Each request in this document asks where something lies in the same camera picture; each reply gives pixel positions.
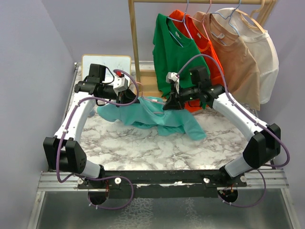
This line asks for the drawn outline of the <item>pink wire hanger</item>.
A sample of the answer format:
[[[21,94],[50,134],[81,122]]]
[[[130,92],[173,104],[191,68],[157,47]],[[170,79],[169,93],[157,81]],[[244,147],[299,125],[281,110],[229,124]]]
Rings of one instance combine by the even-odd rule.
[[[136,82],[136,83],[134,83],[134,85],[138,86],[139,92],[140,92],[140,97],[141,97],[143,100],[149,101],[150,103],[154,103],[154,104],[162,104],[162,105],[165,104],[164,102],[160,102],[160,101],[158,101],[157,99],[149,99],[149,98],[147,98],[147,97],[144,97],[144,96],[143,96],[143,84],[142,84],[142,83]]]

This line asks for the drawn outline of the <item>teal t-shirt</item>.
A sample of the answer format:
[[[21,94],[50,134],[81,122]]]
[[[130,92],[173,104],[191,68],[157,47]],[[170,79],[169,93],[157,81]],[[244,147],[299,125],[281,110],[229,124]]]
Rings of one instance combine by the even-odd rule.
[[[139,104],[116,107],[107,104],[97,108],[97,114],[108,122],[121,121],[140,129],[156,127],[158,135],[187,134],[192,140],[206,138],[206,133],[188,110],[163,110],[162,104],[154,104],[138,98]]]

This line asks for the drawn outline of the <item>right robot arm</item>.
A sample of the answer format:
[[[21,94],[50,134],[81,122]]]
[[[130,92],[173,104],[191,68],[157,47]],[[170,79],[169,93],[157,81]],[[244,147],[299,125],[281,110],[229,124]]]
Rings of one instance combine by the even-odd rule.
[[[268,125],[258,119],[231,94],[226,94],[222,85],[212,85],[205,67],[191,68],[190,77],[193,86],[182,88],[177,73],[167,73],[166,82],[171,84],[171,92],[164,110],[181,110],[187,102],[199,99],[225,116],[248,141],[243,153],[221,168],[219,181],[223,186],[229,187],[238,175],[257,169],[279,155],[281,130],[278,125]]]

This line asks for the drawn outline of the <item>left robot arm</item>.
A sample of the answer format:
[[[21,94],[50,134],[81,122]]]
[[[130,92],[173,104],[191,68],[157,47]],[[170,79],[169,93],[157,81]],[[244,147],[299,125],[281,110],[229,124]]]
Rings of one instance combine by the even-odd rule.
[[[56,171],[60,183],[65,182],[60,173],[68,172],[70,176],[87,178],[94,188],[105,184],[103,166],[87,159],[80,138],[97,101],[116,107],[139,101],[139,90],[133,93],[129,89],[130,82],[135,80],[123,70],[111,71],[107,66],[91,64],[89,74],[75,84],[73,102],[63,123],[53,137],[46,137],[43,142],[49,168]]]

